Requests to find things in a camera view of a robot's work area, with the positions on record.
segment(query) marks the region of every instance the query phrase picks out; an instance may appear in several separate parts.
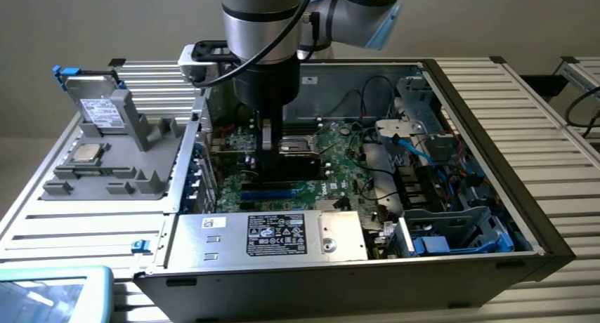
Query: white wall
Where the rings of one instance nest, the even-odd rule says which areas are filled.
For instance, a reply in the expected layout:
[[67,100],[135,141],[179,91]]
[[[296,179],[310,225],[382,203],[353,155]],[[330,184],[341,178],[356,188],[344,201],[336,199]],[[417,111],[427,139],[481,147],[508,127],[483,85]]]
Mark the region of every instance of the white wall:
[[[549,72],[560,55],[600,55],[600,0],[401,1],[386,49],[337,46],[338,57],[503,55]],[[185,44],[225,38],[218,0],[0,0],[0,18],[0,136],[62,132],[74,108],[54,65],[174,60]]]

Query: sticker label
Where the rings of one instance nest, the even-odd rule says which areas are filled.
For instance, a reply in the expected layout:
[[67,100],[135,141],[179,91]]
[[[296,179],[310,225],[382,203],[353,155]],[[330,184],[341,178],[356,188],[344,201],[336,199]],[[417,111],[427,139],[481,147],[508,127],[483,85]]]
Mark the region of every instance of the sticker label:
[[320,78],[317,76],[302,77],[302,84],[318,84]]
[[122,128],[123,119],[111,100],[80,100],[83,108],[99,128]]
[[304,214],[247,217],[247,255],[306,254]]
[[227,225],[227,218],[225,216],[219,218],[205,218],[203,228],[223,228]]

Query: warning label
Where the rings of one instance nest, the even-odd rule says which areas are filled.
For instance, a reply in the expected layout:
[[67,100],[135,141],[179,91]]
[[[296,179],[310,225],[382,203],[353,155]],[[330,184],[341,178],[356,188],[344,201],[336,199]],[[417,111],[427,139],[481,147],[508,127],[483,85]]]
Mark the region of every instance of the warning label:
[[123,119],[111,100],[80,100],[83,108],[99,128],[122,128]]
[[304,214],[247,217],[247,255],[306,254]]

